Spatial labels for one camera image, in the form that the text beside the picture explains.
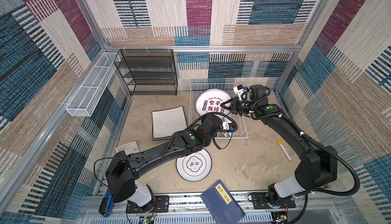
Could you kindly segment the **white round plate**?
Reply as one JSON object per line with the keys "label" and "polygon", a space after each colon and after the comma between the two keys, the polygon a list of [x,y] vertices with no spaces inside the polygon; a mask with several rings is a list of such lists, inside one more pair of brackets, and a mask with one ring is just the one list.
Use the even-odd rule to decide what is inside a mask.
{"label": "white round plate", "polygon": [[231,112],[221,107],[222,103],[225,103],[232,99],[231,95],[220,89],[209,89],[202,92],[195,100],[194,108],[199,116],[210,112],[219,112],[225,115],[230,115]]}
{"label": "white round plate", "polygon": [[205,149],[176,160],[178,174],[186,181],[198,182],[211,172],[212,159]]}
{"label": "white round plate", "polygon": [[223,122],[223,134],[226,138],[231,136],[230,125],[228,122]]}

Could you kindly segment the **white square plate black rim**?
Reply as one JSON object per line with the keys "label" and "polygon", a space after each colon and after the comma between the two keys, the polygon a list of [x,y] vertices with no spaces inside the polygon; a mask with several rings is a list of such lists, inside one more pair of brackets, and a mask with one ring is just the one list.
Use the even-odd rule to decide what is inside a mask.
{"label": "white square plate black rim", "polygon": [[171,136],[162,137],[162,138],[152,138],[153,141],[160,141],[160,140],[170,140],[171,138],[177,138],[181,135],[181,131],[177,131],[173,133]]}

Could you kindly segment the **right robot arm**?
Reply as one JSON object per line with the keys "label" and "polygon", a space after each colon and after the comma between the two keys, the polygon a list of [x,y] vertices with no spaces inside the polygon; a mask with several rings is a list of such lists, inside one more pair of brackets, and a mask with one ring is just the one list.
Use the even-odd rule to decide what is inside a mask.
{"label": "right robot arm", "polygon": [[269,186],[267,201],[277,207],[294,194],[308,193],[337,179],[338,163],[332,155],[336,150],[328,146],[321,149],[304,139],[304,133],[295,123],[284,118],[283,110],[269,104],[271,90],[263,85],[235,87],[236,97],[222,102],[221,107],[235,115],[259,119],[284,139],[300,159],[294,175]]}

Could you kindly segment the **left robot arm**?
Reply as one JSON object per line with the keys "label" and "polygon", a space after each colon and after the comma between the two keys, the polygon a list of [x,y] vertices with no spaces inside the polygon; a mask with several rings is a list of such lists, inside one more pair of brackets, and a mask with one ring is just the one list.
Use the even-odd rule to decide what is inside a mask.
{"label": "left robot arm", "polygon": [[151,187],[137,186],[136,181],[160,165],[208,147],[220,132],[235,133],[239,128],[236,121],[228,117],[228,128],[224,128],[224,117],[225,114],[219,112],[205,114],[184,130],[173,133],[164,144],[133,154],[116,153],[105,172],[111,200],[114,203],[130,201],[144,212],[151,210],[156,203]]}

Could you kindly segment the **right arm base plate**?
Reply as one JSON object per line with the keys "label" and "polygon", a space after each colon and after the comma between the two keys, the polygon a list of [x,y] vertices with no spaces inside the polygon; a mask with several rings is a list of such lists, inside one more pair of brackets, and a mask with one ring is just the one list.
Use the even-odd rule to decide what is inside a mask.
{"label": "right arm base plate", "polygon": [[267,191],[251,192],[247,199],[253,204],[255,209],[280,209],[295,208],[296,204],[292,197],[280,198],[278,195]]}

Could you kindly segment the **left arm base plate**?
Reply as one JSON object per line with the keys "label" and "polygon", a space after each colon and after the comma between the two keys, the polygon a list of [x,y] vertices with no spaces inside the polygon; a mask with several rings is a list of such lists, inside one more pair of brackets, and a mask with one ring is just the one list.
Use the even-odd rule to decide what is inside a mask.
{"label": "left arm base plate", "polygon": [[169,195],[155,196],[144,207],[139,207],[136,203],[129,201],[126,207],[126,214],[153,213],[156,210],[158,213],[167,213],[169,203]]}

